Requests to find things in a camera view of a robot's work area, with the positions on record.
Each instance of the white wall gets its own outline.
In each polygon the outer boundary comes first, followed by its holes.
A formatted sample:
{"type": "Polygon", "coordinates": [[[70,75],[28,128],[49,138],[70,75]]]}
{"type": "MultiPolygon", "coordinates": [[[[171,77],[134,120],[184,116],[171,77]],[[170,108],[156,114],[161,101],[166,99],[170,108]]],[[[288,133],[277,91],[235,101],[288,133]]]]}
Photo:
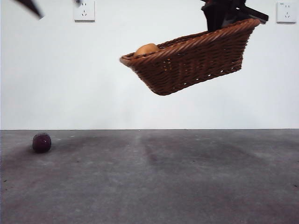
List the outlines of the white wall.
{"type": "Polygon", "coordinates": [[[239,72],[169,96],[152,93],[121,55],[206,30],[199,0],[96,0],[96,22],[74,23],[72,0],[36,0],[40,21],[1,1],[1,129],[299,128],[299,26],[270,16],[239,72]]]}

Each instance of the black object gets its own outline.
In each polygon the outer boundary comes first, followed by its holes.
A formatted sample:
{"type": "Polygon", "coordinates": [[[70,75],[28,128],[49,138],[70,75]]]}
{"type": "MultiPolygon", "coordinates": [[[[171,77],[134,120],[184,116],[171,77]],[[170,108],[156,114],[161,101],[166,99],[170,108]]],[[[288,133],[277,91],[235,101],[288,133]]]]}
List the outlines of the black object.
{"type": "Polygon", "coordinates": [[[201,8],[207,20],[209,32],[245,19],[259,19],[262,24],[269,16],[245,6],[246,0],[202,0],[206,4],[201,8]]]}
{"type": "MultiPolygon", "coordinates": [[[[37,15],[40,19],[43,18],[40,11],[37,9],[36,5],[32,2],[32,0],[16,0],[22,3],[25,7],[30,9],[35,15],[37,15]]],[[[82,0],[76,0],[76,3],[81,4],[82,0]]]]}
{"type": "Polygon", "coordinates": [[[51,137],[47,133],[36,134],[33,137],[32,148],[36,153],[48,152],[51,145],[51,137]]]}

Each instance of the concrete floor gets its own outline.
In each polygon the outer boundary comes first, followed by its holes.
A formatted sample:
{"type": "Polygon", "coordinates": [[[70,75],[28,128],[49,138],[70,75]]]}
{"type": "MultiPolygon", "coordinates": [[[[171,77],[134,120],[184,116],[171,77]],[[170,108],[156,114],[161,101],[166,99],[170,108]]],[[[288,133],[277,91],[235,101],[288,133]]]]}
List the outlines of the concrete floor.
{"type": "Polygon", "coordinates": [[[299,224],[299,130],[1,131],[2,224],[299,224]]]}

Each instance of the purple fruit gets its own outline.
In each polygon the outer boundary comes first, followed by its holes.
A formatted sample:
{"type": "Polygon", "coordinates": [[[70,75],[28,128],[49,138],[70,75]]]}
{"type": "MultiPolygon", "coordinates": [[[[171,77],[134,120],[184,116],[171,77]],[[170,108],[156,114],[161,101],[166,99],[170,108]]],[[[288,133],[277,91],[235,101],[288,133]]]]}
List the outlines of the purple fruit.
{"type": "Polygon", "coordinates": [[[36,153],[48,152],[51,148],[52,141],[48,134],[36,134],[33,137],[32,148],[36,153]]]}

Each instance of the wall socket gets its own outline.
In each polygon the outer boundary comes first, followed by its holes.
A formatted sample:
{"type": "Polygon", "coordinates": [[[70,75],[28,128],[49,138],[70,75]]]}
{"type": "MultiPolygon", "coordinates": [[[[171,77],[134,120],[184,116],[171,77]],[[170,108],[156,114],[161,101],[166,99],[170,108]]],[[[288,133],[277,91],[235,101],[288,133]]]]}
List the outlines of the wall socket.
{"type": "Polygon", "coordinates": [[[95,21],[95,1],[83,0],[81,2],[80,5],[78,3],[74,4],[74,21],[95,21]]]}
{"type": "Polygon", "coordinates": [[[297,4],[295,2],[280,1],[277,3],[277,23],[296,23],[297,4]]]}

